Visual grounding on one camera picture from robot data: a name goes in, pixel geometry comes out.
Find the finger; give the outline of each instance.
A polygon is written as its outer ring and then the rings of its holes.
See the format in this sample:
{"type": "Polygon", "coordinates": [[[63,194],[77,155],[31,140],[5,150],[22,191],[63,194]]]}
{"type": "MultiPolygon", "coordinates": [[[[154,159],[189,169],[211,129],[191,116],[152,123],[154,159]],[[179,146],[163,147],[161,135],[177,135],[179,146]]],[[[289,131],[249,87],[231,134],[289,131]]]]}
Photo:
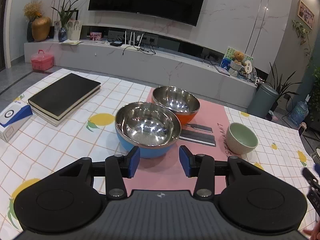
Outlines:
{"type": "Polygon", "coordinates": [[[303,232],[305,234],[307,234],[308,236],[311,236],[311,234],[312,234],[312,230],[308,230],[308,229],[303,229],[303,232]]]}

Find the black notebook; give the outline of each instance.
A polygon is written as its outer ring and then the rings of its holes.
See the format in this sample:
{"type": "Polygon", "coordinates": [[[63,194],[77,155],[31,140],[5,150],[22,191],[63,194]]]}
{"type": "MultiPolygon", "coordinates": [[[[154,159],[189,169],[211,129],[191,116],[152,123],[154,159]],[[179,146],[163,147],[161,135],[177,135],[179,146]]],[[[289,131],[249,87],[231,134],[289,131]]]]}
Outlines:
{"type": "Polygon", "coordinates": [[[99,89],[101,83],[69,74],[31,98],[29,104],[41,112],[60,120],[74,106],[99,89]]]}

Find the gold vase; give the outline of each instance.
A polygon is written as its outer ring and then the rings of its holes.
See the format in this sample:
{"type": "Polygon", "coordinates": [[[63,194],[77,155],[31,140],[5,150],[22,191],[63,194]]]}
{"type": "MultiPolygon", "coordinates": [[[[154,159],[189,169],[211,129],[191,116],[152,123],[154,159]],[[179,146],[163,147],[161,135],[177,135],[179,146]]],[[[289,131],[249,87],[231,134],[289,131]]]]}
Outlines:
{"type": "Polygon", "coordinates": [[[32,36],[35,41],[44,41],[50,31],[51,19],[49,17],[37,18],[32,23],[32,36]]]}

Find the human hand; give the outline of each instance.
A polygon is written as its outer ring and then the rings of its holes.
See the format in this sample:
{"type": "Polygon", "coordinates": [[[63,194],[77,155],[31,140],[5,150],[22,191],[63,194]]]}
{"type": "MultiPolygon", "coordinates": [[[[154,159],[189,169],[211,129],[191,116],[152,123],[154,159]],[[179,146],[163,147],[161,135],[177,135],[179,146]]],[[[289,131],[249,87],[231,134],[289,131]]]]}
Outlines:
{"type": "Polygon", "coordinates": [[[313,230],[304,229],[303,232],[310,237],[310,240],[320,240],[320,221],[316,223],[313,230]]]}

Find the pink storage box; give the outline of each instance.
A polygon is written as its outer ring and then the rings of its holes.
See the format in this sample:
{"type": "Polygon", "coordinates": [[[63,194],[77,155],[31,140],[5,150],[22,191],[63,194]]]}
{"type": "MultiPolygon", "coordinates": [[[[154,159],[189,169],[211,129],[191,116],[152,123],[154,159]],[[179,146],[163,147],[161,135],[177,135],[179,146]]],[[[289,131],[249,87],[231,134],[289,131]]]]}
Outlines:
{"type": "Polygon", "coordinates": [[[53,66],[53,55],[40,49],[38,54],[31,56],[31,63],[32,69],[45,71],[53,66]]]}

